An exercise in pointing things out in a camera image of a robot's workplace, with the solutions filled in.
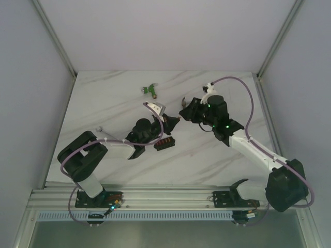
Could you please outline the black fuse box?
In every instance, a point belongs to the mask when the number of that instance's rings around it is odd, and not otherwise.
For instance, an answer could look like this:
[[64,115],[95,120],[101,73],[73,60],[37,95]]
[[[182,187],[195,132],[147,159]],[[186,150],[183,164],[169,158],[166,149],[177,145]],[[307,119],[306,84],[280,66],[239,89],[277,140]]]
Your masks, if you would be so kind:
[[157,151],[165,150],[170,147],[175,146],[175,139],[172,136],[166,137],[158,141],[155,145],[154,148]]

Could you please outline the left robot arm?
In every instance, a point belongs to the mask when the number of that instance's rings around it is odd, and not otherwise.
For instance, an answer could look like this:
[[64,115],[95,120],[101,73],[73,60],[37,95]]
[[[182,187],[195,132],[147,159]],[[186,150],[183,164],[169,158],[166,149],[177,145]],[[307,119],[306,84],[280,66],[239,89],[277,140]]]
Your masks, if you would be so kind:
[[87,202],[99,208],[106,201],[105,190],[94,175],[94,170],[106,154],[113,158],[134,160],[145,152],[145,147],[158,148],[165,145],[164,134],[171,135],[179,123],[178,117],[162,114],[153,117],[154,122],[146,118],[139,119],[124,140],[98,139],[91,131],[85,131],[57,155],[61,171],[69,177],[87,195]]

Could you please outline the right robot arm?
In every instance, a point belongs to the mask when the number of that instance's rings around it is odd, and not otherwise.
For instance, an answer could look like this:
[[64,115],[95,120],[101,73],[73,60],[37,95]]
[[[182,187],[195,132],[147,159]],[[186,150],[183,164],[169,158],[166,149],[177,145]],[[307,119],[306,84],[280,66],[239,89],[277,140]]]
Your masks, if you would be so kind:
[[193,98],[179,114],[191,123],[210,126],[217,140],[241,153],[267,175],[266,182],[242,179],[232,184],[229,200],[233,205],[241,206],[247,200],[265,201],[284,212],[308,196],[301,162],[289,161],[248,137],[244,126],[230,118],[222,96],[211,96],[206,104]]

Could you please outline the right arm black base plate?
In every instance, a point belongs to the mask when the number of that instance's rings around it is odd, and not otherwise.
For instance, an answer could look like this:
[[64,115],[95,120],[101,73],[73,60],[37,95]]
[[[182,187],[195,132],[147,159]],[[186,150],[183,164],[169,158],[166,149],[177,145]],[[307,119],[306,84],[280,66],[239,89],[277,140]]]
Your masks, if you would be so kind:
[[238,193],[232,191],[214,191],[212,199],[215,208],[258,208],[258,200],[244,200]]

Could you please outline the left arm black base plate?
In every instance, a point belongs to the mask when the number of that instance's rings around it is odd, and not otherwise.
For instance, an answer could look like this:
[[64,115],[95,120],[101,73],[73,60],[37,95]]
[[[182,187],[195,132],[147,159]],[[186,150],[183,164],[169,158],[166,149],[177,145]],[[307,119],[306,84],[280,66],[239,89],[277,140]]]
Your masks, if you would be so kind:
[[78,191],[76,196],[76,208],[110,208],[115,202],[123,198],[121,191],[102,191],[98,196],[91,198],[84,191]]

